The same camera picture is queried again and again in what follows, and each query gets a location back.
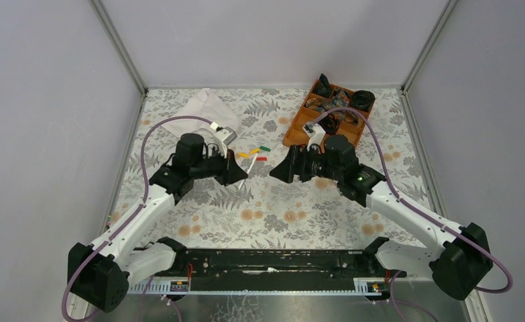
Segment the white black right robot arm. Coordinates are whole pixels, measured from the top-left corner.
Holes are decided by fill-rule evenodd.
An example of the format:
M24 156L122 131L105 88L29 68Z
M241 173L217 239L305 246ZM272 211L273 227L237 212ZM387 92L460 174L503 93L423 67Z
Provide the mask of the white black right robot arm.
M377 261L388 270L431 278L453 299L466 299L493 267L485 255L489 244L482 227L462 226L397 197L384 175L360 163L344 136L326 138L323 147L290 146L270 176L286 183L314 177L335 181L344 197L392 220L422 243L418 247L382 241L373 247Z

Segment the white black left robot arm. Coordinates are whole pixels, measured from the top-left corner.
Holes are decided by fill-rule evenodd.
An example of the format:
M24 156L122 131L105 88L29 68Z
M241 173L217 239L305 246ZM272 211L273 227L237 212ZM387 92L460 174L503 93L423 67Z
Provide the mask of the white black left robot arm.
M130 286L171 268L177 254L172 246L159 244L138 254L132 251L158 217L192 190L196 180L213 178L228 186L248 177L229 148L236 137L234 131L220 127L210 148L201 135L183 134L170 158L152 176L145 176L143 196L130 208L133 213L89 245L77 243L70 249L67 291L110 313Z

